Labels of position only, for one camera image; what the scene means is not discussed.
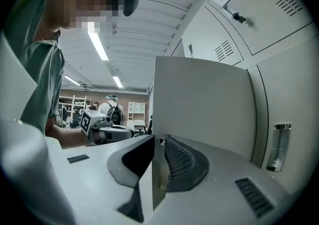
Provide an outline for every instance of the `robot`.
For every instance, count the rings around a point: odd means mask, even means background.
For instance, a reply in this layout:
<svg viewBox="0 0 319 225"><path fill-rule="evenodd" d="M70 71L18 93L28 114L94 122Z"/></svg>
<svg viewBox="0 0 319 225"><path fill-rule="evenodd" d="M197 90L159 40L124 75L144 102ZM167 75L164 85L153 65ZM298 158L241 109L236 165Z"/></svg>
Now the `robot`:
<svg viewBox="0 0 319 225"><path fill-rule="evenodd" d="M94 133L98 133L101 138L98 144L106 144L134 137L134 131L131 128L113 125L109 116L94 110L83 111L80 127L88 137L91 145L97 145L97 142L94 141Z"/></svg>

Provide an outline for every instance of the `ceiling light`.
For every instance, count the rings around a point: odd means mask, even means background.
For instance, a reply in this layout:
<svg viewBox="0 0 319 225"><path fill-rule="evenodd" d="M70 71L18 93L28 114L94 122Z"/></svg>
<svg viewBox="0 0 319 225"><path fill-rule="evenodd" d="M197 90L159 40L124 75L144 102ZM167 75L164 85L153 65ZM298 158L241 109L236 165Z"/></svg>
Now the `ceiling light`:
<svg viewBox="0 0 319 225"><path fill-rule="evenodd" d="M94 22L88 22L88 34L102 60L109 60L102 46L98 33L94 33Z"/></svg>
<svg viewBox="0 0 319 225"><path fill-rule="evenodd" d="M74 84L76 84L77 86L81 86L80 84L78 84L76 81L72 80L70 77L68 76L64 76L66 79L68 79L69 81L73 82Z"/></svg>
<svg viewBox="0 0 319 225"><path fill-rule="evenodd" d="M123 88L120 79L117 76L113 76L114 81L119 86L119 88Z"/></svg>

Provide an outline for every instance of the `metal handle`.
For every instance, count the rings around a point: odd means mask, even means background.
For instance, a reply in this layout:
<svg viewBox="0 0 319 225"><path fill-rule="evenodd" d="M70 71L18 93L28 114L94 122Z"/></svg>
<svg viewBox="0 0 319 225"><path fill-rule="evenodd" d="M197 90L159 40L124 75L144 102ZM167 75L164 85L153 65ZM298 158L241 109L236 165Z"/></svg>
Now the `metal handle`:
<svg viewBox="0 0 319 225"><path fill-rule="evenodd" d="M280 172L283 168L290 139L291 123L274 125L273 142L267 163L267 169Z"/></svg>

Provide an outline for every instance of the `person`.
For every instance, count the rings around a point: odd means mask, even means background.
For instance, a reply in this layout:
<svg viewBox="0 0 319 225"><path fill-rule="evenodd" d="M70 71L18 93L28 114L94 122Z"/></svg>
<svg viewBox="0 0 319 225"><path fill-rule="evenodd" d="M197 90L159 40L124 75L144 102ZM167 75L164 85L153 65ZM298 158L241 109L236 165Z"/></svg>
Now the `person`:
<svg viewBox="0 0 319 225"><path fill-rule="evenodd" d="M106 102L100 105L98 112L110 116L115 125L123 125L123 107L116 103L118 98L114 94L109 94L106 99Z"/></svg>
<svg viewBox="0 0 319 225"><path fill-rule="evenodd" d="M121 1L19 0L6 20L4 34L22 66L37 83L21 121L58 139L62 148L89 144L81 129L60 128L54 123L65 64L59 46L60 29L74 28L78 21L100 16L101 11L117 10Z"/></svg>
<svg viewBox="0 0 319 225"><path fill-rule="evenodd" d="M90 108L89 108L89 110L94 110L94 111L96 111L96 106L95 106L95 105L91 105Z"/></svg>
<svg viewBox="0 0 319 225"><path fill-rule="evenodd" d="M73 123L71 125L72 128L79 127L80 119L81 119L81 113L79 108L74 109L74 114L73 114Z"/></svg>
<svg viewBox="0 0 319 225"><path fill-rule="evenodd" d="M97 107L99 106L99 102L95 101L93 105L90 106L90 110L97 110Z"/></svg>

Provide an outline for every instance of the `white locker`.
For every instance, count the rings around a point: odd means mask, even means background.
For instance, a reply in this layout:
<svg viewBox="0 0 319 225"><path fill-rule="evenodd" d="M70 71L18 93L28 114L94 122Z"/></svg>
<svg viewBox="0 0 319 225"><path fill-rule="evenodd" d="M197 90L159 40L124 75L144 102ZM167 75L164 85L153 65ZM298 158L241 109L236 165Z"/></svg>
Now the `white locker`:
<svg viewBox="0 0 319 225"><path fill-rule="evenodd" d="M235 65L242 56L224 26L205 7L191 21L182 41L185 57L205 59Z"/></svg>
<svg viewBox="0 0 319 225"><path fill-rule="evenodd" d="M319 153L319 38L291 48L258 64L268 102L268 141L262 170L290 193L312 175ZM280 172L267 170L274 124L291 123L286 158Z"/></svg>
<svg viewBox="0 0 319 225"><path fill-rule="evenodd" d="M208 3L218 10L221 9L212 0ZM253 55L313 21L302 0L230 0L227 4L253 23L247 27L225 16L237 29Z"/></svg>

